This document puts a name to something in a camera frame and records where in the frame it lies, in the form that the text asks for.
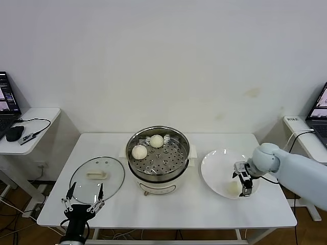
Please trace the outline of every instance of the white table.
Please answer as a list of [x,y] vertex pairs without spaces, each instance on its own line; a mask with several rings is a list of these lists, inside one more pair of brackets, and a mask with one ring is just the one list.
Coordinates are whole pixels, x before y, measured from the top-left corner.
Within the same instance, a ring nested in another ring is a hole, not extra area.
[[[305,120],[305,116],[284,117],[284,123],[292,133],[300,130],[310,129]],[[327,149],[315,134],[303,134],[298,137],[297,141],[311,159],[323,164],[327,164]]]
[[[310,127],[306,124],[305,120],[305,116],[284,117],[284,123],[291,131],[291,133],[298,132],[295,133],[293,139],[300,133],[303,133],[301,132],[301,130],[310,129]],[[317,162],[320,162],[322,164],[327,164],[327,149],[324,147],[322,142],[315,134],[303,134],[298,137],[297,141],[311,159],[316,160]],[[290,199],[289,204],[291,207],[293,207],[294,200]],[[311,215],[311,218],[314,221],[321,221],[320,214],[318,213],[316,207],[308,200],[305,200],[303,198],[297,199],[295,205],[296,207],[306,207]]]
[[[54,120],[60,114],[59,108],[22,108],[21,109],[21,117],[24,120],[32,119],[32,118],[44,118],[54,122]],[[28,121],[22,122],[18,124],[14,124],[13,126],[24,126],[25,129],[23,131],[22,137],[26,136],[30,133],[35,133],[45,126],[48,125],[47,121]],[[39,133],[35,139],[20,145],[18,141],[8,142],[6,137],[3,137],[0,140],[0,179],[4,180],[4,182],[8,185],[2,195],[5,195],[11,186],[16,187],[16,184],[21,187],[24,191],[26,191],[31,197],[32,200],[26,207],[26,210],[33,210],[37,203],[42,203],[44,201],[45,196],[42,192],[45,189],[45,185],[40,185],[38,189],[36,189],[33,185],[31,185],[23,173],[21,173],[20,169],[11,164],[3,155],[27,155],[30,153],[34,147],[39,143],[42,136],[47,132],[49,128],[43,130]],[[23,217],[28,217],[30,213],[24,213]]]
[[[61,198],[67,193],[74,171],[94,157],[111,156],[118,159],[121,149],[131,135],[82,134],[37,223],[41,226],[58,227],[60,222],[66,219]],[[127,160],[120,158],[126,173],[124,183],[121,189],[106,201],[97,216],[89,220],[89,225],[96,229],[259,229],[257,235],[248,241],[196,241],[196,244],[253,244],[276,228],[293,227],[297,224],[279,185],[261,181],[253,196],[236,201],[214,193],[201,179],[199,165],[207,153],[227,148],[251,156],[254,148],[258,146],[254,135],[192,133],[186,134],[186,137],[190,144],[196,146],[198,158],[195,159],[195,166],[189,167],[184,173],[187,177],[183,186],[168,195],[145,197],[144,191],[137,186],[128,168]],[[97,244],[118,242],[121,241],[97,240]]]

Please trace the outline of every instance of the wooden floor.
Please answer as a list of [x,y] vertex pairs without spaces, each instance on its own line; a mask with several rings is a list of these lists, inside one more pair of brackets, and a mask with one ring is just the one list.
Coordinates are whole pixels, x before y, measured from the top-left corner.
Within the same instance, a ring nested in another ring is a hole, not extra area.
[[[288,198],[293,198],[294,195],[289,191],[284,191]],[[7,196],[17,208],[23,208],[23,205],[29,199],[29,196],[21,189],[11,190]],[[297,208],[297,235],[298,244],[300,245],[327,245],[327,212],[319,210],[322,217],[321,222],[313,222],[306,208]],[[0,214],[15,214],[15,210],[0,204]],[[11,220],[13,216],[0,216],[0,230],[4,228]],[[28,225],[34,224],[29,218],[20,217],[16,229],[24,228]],[[118,232],[128,232],[129,230],[115,230]],[[10,231],[6,230],[0,233],[0,237],[8,234]],[[253,231],[249,230],[247,235],[251,235]],[[184,240],[224,240],[224,239],[236,239],[233,230],[221,231],[221,230],[182,230],[182,237]],[[244,238],[245,231],[242,231],[242,237]],[[130,235],[134,239],[141,239],[141,230],[136,230]],[[176,230],[145,230],[143,232],[143,240],[173,240],[175,239]],[[105,239],[105,236],[112,236],[112,230],[101,230],[99,239]],[[30,244],[55,244],[59,241],[60,236],[52,230],[40,227],[37,224],[33,225],[26,230],[19,232],[19,245],[30,245]],[[13,244],[13,235],[0,238],[1,245]],[[258,245],[292,245],[295,243],[294,228],[289,229],[278,229],[266,236],[263,240],[257,243]]]

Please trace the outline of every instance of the laptop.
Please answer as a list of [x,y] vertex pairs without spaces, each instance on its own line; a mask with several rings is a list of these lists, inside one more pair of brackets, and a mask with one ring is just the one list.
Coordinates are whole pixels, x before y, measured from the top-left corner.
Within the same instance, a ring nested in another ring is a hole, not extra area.
[[0,71],[0,139],[21,115],[6,72]]
[[306,123],[315,130],[317,137],[327,148],[327,83],[307,116]]

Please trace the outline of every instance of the robotic arm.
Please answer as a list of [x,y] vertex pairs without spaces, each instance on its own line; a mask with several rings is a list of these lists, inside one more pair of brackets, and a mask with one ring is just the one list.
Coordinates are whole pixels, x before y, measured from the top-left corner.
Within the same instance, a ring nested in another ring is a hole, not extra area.
[[[61,199],[61,202],[65,205],[64,214],[67,219],[60,225],[69,221],[66,234],[60,239],[60,245],[84,245],[89,236],[89,226],[87,221],[94,218],[96,213],[103,207],[103,184],[100,186],[98,194],[98,200],[93,204],[72,204],[71,199],[73,197],[76,182],[68,190],[65,198]],[[88,234],[83,237],[85,225],[88,228]]]
[[252,158],[234,164],[233,178],[242,183],[240,196],[252,192],[252,179],[266,173],[275,176],[279,183],[327,211],[327,167],[304,156],[290,154],[271,143],[257,147]]

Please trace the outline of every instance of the power outlet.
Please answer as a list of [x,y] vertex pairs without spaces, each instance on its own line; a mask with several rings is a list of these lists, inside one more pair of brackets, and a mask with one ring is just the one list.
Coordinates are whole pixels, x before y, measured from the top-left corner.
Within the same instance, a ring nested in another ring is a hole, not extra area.
[[40,168],[48,168],[48,163],[46,161],[35,161],[34,162],[37,167],[40,167]]

